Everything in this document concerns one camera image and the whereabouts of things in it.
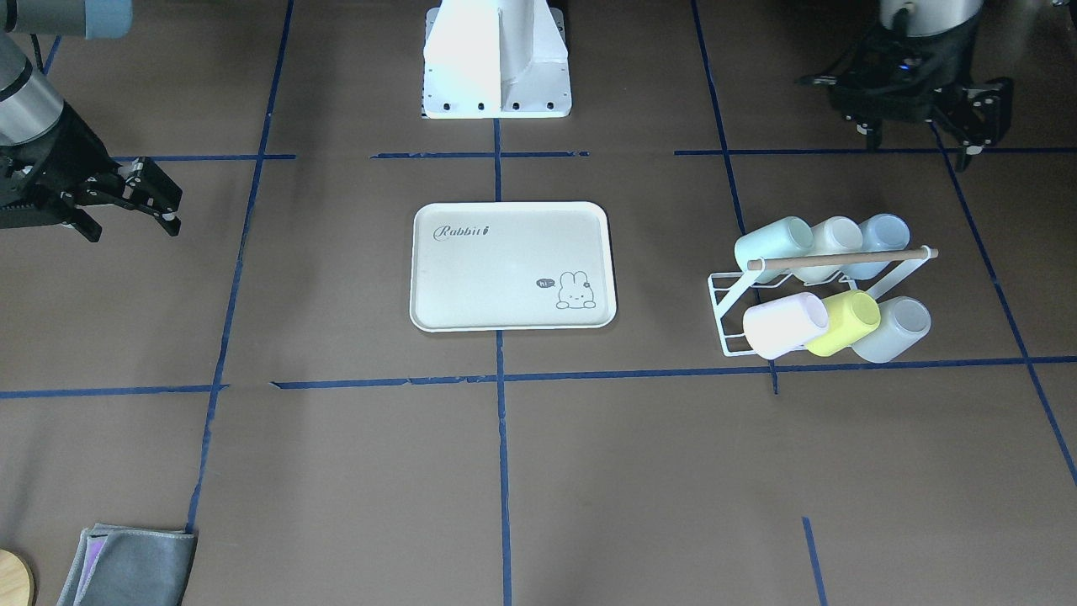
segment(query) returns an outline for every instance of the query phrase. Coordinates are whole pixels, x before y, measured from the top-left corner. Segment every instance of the blue tape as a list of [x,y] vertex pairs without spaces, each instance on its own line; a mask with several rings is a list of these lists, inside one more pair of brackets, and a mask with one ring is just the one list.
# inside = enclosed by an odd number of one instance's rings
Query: blue tape
[[499,117],[493,118],[493,195],[494,200],[501,201],[501,118]]
[[[882,147],[869,151],[859,147],[819,147],[819,149],[743,149],[729,150],[729,155],[847,155],[847,154],[923,154],[938,153],[938,147]],[[985,147],[990,153],[1077,153],[1077,147]],[[674,150],[673,155],[723,155],[722,150]]]
[[508,383],[527,381],[575,381],[588,379],[647,379],[659,377],[713,377],[722,375],[767,375],[768,367],[730,367],[656,370],[598,370],[587,372],[534,372],[506,375]]
[[432,159],[445,157],[493,157],[493,152],[384,152],[370,159]]
[[228,342],[232,338],[232,322],[236,312],[236,299],[239,296],[239,281],[243,274],[243,255],[247,251],[247,237],[251,228],[251,215],[254,212],[254,201],[258,195],[258,184],[262,180],[262,165],[265,159],[266,145],[269,142],[269,128],[272,125],[272,112],[277,103],[277,90],[280,87],[280,74],[284,67],[284,52],[288,48],[288,34],[292,25],[292,11],[295,8],[295,0],[288,1],[288,10],[284,13],[284,27],[280,34],[280,46],[277,48],[277,66],[274,70],[272,85],[269,87],[269,100],[266,103],[266,115],[262,122],[262,140],[258,143],[258,157],[254,161],[254,174],[251,178],[251,193],[247,198],[247,212],[243,215],[243,230],[239,238],[239,251],[236,254],[236,266],[232,274],[232,291],[228,294],[228,308],[224,316],[224,329],[221,333],[221,353],[218,356],[216,368],[213,371],[213,390],[209,395],[209,405],[206,411],[206,425],[202,429],[201,459],[198,464],[198,482],[191,494],[191,505],[187,508],[187,533],[193,533],[195,520],[198,516],[198,502],[201,497],[202,481],[206,478],[206,462],[209,459],[209,446],[213,436],[212,424],[216,417],[216,404],[221,394],[222,379],[224,377],[224,363],[228,357]]
[[[747,232],[744,227],[744,211],[740,203],[740,194],[737,191],[737,175],[733,173],[733,163],[732,158],[729,156],[729,142],[726,140],[726,127],[725,123],[722,121],[722,108],[718,105],[718,88],[714,83],[714,72],[711,69],[711,57],[707,52],[707,41],[703,39],[703,24],[699,18],[699,4],[696,0],[691,0],[691,16],[696,22],[696,37],[699,39],[699,54],[703,58],[703,71],[707,74],[707,86],[711,93],[711,105],[714,110],[714,123],[718,128],[718,143],[722,145],[721,155],[724,164],[726,165],[726,179],[729,181],[729,194],[732,196],[733,200],[733,212],[737,214],[737,226],[741,230],[741,235]],[[756,301],[759,301],[759,293],[755,293]],[[779,393],[778,385],[778,372],[774,370],[774,363],[767,363],[767,370],[770,372],[770,383],[774,390],[774,394]]]
[[[139,156],[117,155],[113,156],[114,161],[135,161]],[[257,159],[295,159],[294,153],[238,153],[238,154],[207,154],[207,155],[152,155],[158,161],[224,161],[224,160],[257,160]]]
[[0,400],[29,398],[85,398],[95,396],[143,396],[152,394],[207,394],[212,385],[158,385],[152,387],[95,387],[84,390],[26,390],[0,392]]
[[815,591],[819,593],[820,606],[827,606],[826,587],[823,584],[823,569],[819,565],[819,553],[815,551],[815,534],[811,530],[808,517],[800,519],[805,526],[805,540],[808,541],[808,556],[811,558],[811,572],[815,576]]
[[468,158],[468,157],[587,157],[591,153],[587,151],[548,151],[548,152],[382,152],[370,156],[370,159],[438,159],[438,158]]
[[1024,358],[987,358],[979,361],[911,361],[911,362],[900,362],[900,363],[885,363],[881,365],[876,365],[871,363],[853,363],[853,364],[835,364],[835,365],[789,365],[789,366],[779,366],[778,372],[829,372],[829,371],[850,371],[850,370],[999,367],[999,366],[1018,366],[1023,364],[1025,364]]
[[505,424],[505,338],[498,332],[498,434],[501,437],[501,579],[504,606],[513,606],[513,541],[508,517],[508,428]]
[[1021,351],[1022,362],[1029,370],[1029,377],[1032,379],[1033,386],[1036,389],[1036,396],[1039,398],[1039,405],[1044,408],[1044,414],[1047,415],[1047,422],[1051,426],[1051,433],[1054,434],[1054,441],[1059,446],[1059,450],[1062,452],[1062,459],[1066,463],[1066,467],[1069,469],[1069,478],[1073,480],[1074,485],[1077,485],[1077,467],[1074,466],[1073,455],[1069,453],[1069,447],[1066,445],[1066,439],[1062,435],[1062,431],[1059,428],[1058,421],[1054,419],[1054,411],[1051,410],[1051,404],[1047,399],[1047,394],[1044,392],[1043,386],[1039,384],[1039,376],[1036,374],[1036,367],[1034,366],[1034,361],[1029,356],[1029,350],[1025,348],[1024,339],[1021,338],[1021,332],[1017,327],[1017,321],[1013,319],[1013,313],[1010,311],[1009,302],[1006,300],[1006,293],[1003,292],[1003,285],[998,280],[998,274],[995,272],[994,264],[991,262],[991,256],[988,254],[988,248],[983,243],[983,238],[980,236],[980,229],[976,226],[976,219],[973,217],[973,209],[968,206],[968,200],[965,198],[965,191],[961,186],[961,181],[957,179],[957,172],[953,169],[953,163],[950,161],[950,156],[946,152],[946,145],[942,144],[942,137],[939,135],[938,128],[932,123],[932,132],[935,133],[935,142],[942,153],[942,159],[946,161],[947,171],[950,173],[950,181],[953,183],[953,188],[957,193],[957,199],[961,201],[961,208],[965,212],[965,221],[968,222],[968,228],[973,231],[973,237],[976,239],[976,246],[980,251],[980,256],[983,258],[983,265],[988,269],[988,274],[991,277],[991,283],[995,286],[995,294],[998,295],[998,301],[1003,307],[1003,312],[1006,314],[1006,322],[1009,323],[1010,330],[1013,333],[1013,340],[1017,341],[1018,350]]
[[1068,365],[1077,363],[1077,356],[1033,356],[1029,360],[1034,365]]
[[41,70],[41,73],[48,75],[48,70],[53,69],[53,61],[56,60],[56,53],[59,52],[62,40],[62,36],[57,36],[56,40],[53,40],[53,47],[48,50],[48,57],[45,59],[44,69]]
[[461,377],[424,377],[396,379],[355,379],[340,381],[274,381],[278,390],[346,390],[352,387],[396,387],[401,385],[451,385],[456,383],[493,383],[492,375]]

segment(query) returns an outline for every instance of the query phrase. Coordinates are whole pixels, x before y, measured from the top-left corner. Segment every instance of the gray cloth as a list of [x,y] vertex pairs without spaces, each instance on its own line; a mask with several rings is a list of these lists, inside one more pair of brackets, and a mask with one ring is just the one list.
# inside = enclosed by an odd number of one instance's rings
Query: gray cloth
[[56,606],[177,606],[195,537],[183,532],[95,524],[79,538]]

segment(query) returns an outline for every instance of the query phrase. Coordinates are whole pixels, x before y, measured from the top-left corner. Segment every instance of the cup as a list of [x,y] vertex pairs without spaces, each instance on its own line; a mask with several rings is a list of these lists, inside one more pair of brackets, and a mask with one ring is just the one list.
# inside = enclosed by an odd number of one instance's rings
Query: cup
[[909,296],[895,296],[880,302],[879,328],[853,343],[853,352],[869,363],[881,365],[900,356],[932,329],[932,315],[923,302]]
[[[742,271],[747,270],[747,262],[753,258],[781,258],[803,256],[812,246],[811,227],[803,219],[786,216],[769,225],[744,234],[733,244],[733,255]],[[768,269],[756,281],[766,283],[774,279],[781,270]]]
[[[876,214],[861,223],[861,234],[864,235],[864,252],[905,250],[909,245],[909,226],[896,214]],[[843,266],[841,271],[854,280],[869,280],[886,265],[886,260],[852,263]]]
[[[859,252],[864,246],[864,234],[849,216],[830,216],[811,228],[814,243],[808,256],[816,254],[844,254]],[[799,267],[793,270],[805,282],[823,281],[841,268],[841,265]]]
[[823,301],[810,292],[783,296],[744,312],[744,338],[768,361],[825,335],[828,327]]
[[863,290],[850,290],[823,299],[830,328],[805,344],[816,356],[828,357],[879,328],[879,305]]

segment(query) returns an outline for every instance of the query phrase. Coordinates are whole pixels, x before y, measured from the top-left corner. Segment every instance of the wooden board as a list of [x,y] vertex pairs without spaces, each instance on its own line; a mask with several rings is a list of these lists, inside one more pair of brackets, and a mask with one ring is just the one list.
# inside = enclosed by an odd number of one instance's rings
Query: wooden board
[[0,606],[30,606],[33,575],[26,562],[0,549]]

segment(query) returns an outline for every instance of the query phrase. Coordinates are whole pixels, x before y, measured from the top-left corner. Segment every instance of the wooden dowel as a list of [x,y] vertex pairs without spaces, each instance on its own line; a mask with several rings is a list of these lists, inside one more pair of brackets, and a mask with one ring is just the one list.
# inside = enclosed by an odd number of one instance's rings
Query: wooden dowel
[[[907,260],[909,258],[935,258],[939,255],[936,248],[913,248],[909,250],[890,250],[882,252],[850,252],[847,254],[817,254],[815,256],[791,256],[767,258],[768,269],[796,269],[799,267],[815,267],[819,265],[849,265],[850,263],[872,263],[879,260]],[[747,262],[750,271],[763,269],[758,258]]]

